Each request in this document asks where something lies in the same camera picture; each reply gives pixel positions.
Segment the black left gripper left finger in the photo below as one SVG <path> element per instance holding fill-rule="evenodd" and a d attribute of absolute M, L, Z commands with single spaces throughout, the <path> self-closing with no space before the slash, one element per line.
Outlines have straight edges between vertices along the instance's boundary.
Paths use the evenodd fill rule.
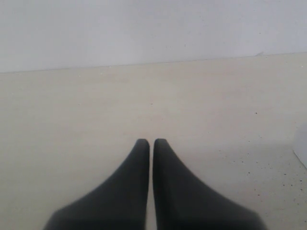
<path fill-rule="evenodd" d="M 150 145 L 138 139 L 118 169 L 96 189 L 56 211 L 46 230 L 143 230 Z"/>

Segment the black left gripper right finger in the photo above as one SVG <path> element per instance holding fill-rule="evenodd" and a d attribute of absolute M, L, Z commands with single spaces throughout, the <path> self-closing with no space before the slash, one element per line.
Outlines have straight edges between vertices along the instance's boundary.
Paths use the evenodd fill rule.
<path fill-rule="evenodd" d="M 159 230 L 262 230 L 257 213 L 196 177 L 166 139 L 153 147 L 153 193 Z"/>

